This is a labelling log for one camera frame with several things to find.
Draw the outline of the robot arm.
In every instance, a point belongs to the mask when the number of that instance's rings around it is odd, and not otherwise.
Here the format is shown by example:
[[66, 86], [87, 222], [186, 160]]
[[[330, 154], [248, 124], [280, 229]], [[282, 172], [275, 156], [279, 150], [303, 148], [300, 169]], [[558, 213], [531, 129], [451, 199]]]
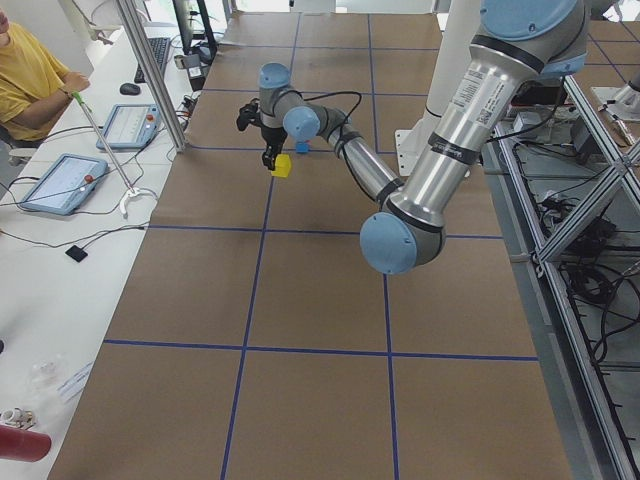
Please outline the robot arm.
[[401, 274], [435, 259], [445, 243], [445, 208], [478, 160], [494, 127], [527, 82], [581, 69], [591, 5], [587, 1], [455, 1], [441, 56], [466, 61], [448, 103], [431, 130], [416, 125], [417, 159], [398, 178], [351, 125], [346, 113], [305, 99], [289, 69], [262, 66], [251, 102], [274, 169], [287, 139], [323, 138], [358, 186], [378, 204], [361, 227], [360, 248], [371, 267]]

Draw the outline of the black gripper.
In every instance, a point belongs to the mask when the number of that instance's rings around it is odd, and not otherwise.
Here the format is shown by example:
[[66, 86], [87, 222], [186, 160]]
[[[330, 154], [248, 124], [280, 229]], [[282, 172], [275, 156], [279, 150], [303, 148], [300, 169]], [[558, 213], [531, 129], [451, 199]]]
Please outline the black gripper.
[[261, 136], [267, 145], [261, 156], [262, 163], [268, 170], [274, 170], [276, 156], [283, 151], [286, 131], [282, 127], [272, 128], [263, 125], [261, 127]]

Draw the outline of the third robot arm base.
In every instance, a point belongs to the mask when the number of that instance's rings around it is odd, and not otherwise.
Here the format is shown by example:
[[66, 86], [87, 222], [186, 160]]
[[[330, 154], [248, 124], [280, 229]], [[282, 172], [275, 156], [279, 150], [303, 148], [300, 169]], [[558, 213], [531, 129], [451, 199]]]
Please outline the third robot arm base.
[[592, 87], [602, 108], [624, 121], [639, 121], [639, 73], [623, 87]]

